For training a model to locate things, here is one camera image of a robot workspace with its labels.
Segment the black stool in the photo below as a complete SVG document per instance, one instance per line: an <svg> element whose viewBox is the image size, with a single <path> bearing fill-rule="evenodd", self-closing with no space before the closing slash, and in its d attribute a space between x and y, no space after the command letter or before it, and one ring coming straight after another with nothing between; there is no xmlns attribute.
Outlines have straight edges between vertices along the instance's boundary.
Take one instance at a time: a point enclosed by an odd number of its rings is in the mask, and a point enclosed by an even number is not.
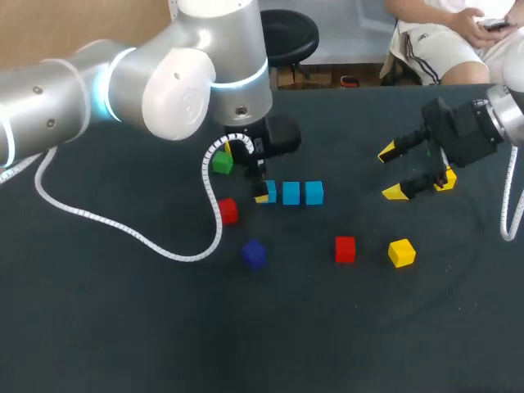
<svg viewBox="0 0 524 393"><path fill-rule="evenodd" d="M297 68L308 79L300 62L318 48L318 27L308 16L296 11L267 10L262 15L265 48L269 67L291 67L293 79Z"/></svg>

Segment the yellow cube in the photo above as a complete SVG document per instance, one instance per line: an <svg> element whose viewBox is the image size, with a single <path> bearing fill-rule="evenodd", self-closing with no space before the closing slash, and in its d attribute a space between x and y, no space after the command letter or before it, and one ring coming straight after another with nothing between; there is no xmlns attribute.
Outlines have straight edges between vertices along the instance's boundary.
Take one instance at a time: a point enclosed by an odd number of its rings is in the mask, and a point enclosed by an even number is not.
<svg viewBox="0 0 524 393"><path fill-rule="evenodd" d="M435 184L435 189L438 192L453 190L453 188L455 187L455 184L457 183L457 175L449 166L445 174L448 177L448 183L445 184L443 188L440 188L439 186Z"/></svg>
<svg viewBox="0 0 524 393"><path fill-rule="evenodd" d="M402 268L415 261L415 255L417 252L413 246L411 246L409 240L404 239L391 243L387 254L390 256L391 261L396 268Z"/></svg>

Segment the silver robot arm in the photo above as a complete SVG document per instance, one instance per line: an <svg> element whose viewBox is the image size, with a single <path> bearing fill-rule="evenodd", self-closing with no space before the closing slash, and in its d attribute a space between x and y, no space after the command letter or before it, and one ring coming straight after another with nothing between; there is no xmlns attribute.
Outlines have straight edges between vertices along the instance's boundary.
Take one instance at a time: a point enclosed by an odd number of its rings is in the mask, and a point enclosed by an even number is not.
<svg viewBox="0 0 524 393"><path fill-rule="evenodd" d="M121 121L179 140L208 107L226 127L273 105L257 0L179 0L177 19L135 48L100 40L68 59L0 73L0 165Z"/></svg>
<svg viewBox="0 0 524 393"><path fill-rule="evenodd" d="M488 90L491 120L514 146L524 145L524 38L512 44L503 65L504 85Z"/></svg>

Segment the man's hand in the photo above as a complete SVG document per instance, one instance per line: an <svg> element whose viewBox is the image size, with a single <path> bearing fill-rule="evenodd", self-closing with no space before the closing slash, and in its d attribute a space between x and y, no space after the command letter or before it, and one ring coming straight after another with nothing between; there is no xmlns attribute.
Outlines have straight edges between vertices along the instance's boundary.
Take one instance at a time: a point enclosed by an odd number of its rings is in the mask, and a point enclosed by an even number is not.
<svg viewBox="0 0 524 393"><path fill-rule="evenodd" d="M477 8L466 8L465 10L452 14L449 17L447 27L460 34L473 47L493 47L498 41L499 33L489 33L486 29L475 22L475 16L483 17L484 12Z"/></svg>

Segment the black table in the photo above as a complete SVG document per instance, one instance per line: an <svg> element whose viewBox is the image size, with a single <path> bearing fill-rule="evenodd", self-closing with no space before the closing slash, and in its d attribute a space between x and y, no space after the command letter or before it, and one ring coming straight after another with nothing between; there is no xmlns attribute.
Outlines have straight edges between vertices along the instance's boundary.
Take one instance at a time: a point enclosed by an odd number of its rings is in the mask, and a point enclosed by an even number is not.
<svg viewBox="0 0 524 393"><path fill-rule="evenodd" d="M196 264L56 210L27 169L0 187L0 391L524 390L524 235L505 243L498 224L508 147L460 170L452 192L409 203L381 191L422 170L424 149L389 165L376 157L418 126L423 103L485 90L277 93L274 112L299 119L304 141L269 162L269 178L323 180L325 206L255 206L239 168L216 175L241 223ZM209 121L170 143L100 126L59 150L44 186L197 253L215 232L201 156L221 133ZM356 237L356 264L335 265L338 235ZM387 246L405 237L418 258L395 269ZM239 256L250 238L268 247L256 273Z"/></svg>

